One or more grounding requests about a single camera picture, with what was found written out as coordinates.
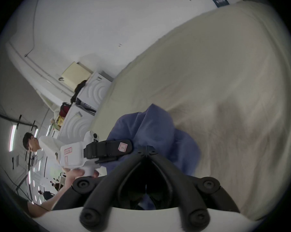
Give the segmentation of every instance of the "white shirt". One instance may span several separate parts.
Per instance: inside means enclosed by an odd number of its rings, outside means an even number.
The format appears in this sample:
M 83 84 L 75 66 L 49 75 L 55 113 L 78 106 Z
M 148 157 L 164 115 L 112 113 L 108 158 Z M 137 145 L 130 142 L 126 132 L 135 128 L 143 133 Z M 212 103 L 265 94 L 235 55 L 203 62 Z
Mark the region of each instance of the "white shirt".
M 54 137 L 42 136 L 38 139 L 39 146 L 42 148 L 47 157 L 54 157 L 56 159 L 55 153 L 58 154 L 58 162 L 61 159 L 61 147 L 65 144 Z

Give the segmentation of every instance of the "black bolt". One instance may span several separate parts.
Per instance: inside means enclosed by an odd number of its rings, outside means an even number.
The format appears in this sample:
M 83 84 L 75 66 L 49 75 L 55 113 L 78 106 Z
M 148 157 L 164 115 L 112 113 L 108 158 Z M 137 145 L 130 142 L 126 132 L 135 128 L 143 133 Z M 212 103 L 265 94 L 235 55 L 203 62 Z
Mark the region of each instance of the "black bolt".
M 100 222 L 100 215 L 92 209 L 84 209 L 80 215 L 80 222 L 87 226 L 96 226 Z
M 88 181 L 85 181 L 85 180 L 82 180 L 82 181 L 80 181 L 80 182 L 77 184 L 77 186 L 78 186 L 79 188 L 87 188 L 87 187 L 89 186 L 89 182 L 88 182 Z
M 214 183 L 210 180 L 207 180 L 204 182 L 204 187 L 207 189 L 212 189 L 212 188 L 214 188 Z
M 206 211 L 204 210 L 197 210 L 194 211 L 190 214 L 189 216 L 189 221 L 191 222 L 191 224 L 195 227 L 198 226 L 202 226 L 205 223 L 209 222 L 208 219 L 206 219 L 208 217 Z

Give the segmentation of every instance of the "red bag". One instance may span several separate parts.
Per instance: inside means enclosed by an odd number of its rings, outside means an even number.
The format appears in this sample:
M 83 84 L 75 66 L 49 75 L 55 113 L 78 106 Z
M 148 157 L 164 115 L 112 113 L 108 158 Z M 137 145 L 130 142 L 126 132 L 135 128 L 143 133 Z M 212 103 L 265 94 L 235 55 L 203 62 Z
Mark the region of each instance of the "red bag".
M 61 106 L 61 110 L 59 111 L 59 115 L 62 116 L 62 117 L 66 117 L 69 109 L 70 109 L 71 105 L 66 103 L 66 102 L 63 102 L 62 103 L 62 106 Z

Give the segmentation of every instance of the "blue fabric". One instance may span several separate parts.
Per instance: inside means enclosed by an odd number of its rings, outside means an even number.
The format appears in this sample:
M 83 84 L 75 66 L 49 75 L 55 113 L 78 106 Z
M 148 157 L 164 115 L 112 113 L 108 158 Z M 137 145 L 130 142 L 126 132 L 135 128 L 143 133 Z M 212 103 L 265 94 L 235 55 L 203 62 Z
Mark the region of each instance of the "blue fabric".
M 159 154 L 187 175 L 193 174 L 200 158 L 200 150 L 195 141 L 187 133 L 176 129 L 171 116 L 154 104 L 143 113 L 126 114 L 118 119 L 107 140 L 120 139 L 132 141 L 132 154 L 136 153 L 140 146 L 153 146 Z M 129 156 L 101 165 L 105 166 L 109 173 Z

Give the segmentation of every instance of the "dark blue sign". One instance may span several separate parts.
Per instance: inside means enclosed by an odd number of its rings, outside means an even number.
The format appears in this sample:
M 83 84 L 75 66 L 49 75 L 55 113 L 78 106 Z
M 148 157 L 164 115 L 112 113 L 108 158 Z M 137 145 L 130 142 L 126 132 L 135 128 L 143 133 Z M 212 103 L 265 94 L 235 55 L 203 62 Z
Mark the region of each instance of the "dark blue sign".
M 227 2 L 227 0 L 213 0 L 213 2 L 215 3 L 215 5 L 217 7 L 222 7 L 225 5 L 229 5 L 229 2 Z

